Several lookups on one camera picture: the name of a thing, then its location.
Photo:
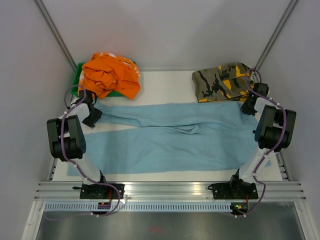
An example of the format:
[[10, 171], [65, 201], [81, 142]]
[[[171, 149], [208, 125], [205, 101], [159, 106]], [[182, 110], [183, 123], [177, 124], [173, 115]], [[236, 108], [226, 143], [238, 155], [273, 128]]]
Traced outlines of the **light blue trousers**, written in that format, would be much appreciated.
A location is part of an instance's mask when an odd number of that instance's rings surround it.
[[258, 121], [238, 102], [98, 107], [100, 123], [127, 126], [84, 136], [106, 175], [238, 169], [257, 147]]

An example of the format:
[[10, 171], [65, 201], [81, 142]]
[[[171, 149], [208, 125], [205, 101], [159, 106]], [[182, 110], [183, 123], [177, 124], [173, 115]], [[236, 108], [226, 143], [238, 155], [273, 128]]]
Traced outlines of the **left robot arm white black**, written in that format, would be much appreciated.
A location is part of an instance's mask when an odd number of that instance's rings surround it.
[[67, 107], [58, 118], [46, 122], [50, 153], [55, 159], [68, 162], [82, 177], [81, 199], [102, 199], [109, 193], [109, 186], [101, 170], [85, 156], [87, 144], [82, 124], [93, 129], [102, 112], [95, 108], [97, 95], [90, 90], [81, 90], [79, 99]]

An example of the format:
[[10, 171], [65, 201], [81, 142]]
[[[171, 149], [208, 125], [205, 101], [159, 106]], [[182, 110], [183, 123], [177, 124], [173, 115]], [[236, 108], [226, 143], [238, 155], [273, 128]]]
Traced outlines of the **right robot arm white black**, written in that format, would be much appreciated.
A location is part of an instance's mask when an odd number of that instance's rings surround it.
[[253, 132], [257, 147], [252, 158], [237, 170], [228, 184], [228, 193], [236, 199], [258, 198], [255, 182], [261, 170], [292, 140], [297, 113], [268, 98], [268, 93], [267, 84], [255, 83], [240, 108], [247, 115], [259, 114], [259, 121]]

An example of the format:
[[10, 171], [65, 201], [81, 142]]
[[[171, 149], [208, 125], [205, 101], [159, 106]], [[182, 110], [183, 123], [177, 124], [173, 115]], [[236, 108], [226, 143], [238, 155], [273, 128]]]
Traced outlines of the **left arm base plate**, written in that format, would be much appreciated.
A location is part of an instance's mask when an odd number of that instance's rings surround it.
[[125, 193], [125, 185], [113, 183], [111, 186], [91, 184], [82, 184], [81, 187], [73, 186], [73, 190], [80, 190], [80, 199], [86, 200], [102, 200], [102, 199], [123, 199]]

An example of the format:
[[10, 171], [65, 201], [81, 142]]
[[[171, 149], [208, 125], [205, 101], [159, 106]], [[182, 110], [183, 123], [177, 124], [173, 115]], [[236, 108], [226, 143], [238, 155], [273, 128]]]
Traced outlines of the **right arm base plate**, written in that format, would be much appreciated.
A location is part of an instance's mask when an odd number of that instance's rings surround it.
[[208, 186], [215, 200], [257, 200], [259, 198], [256, 185], [236, 184], [231, 186], [227, 182], [214, 183]]

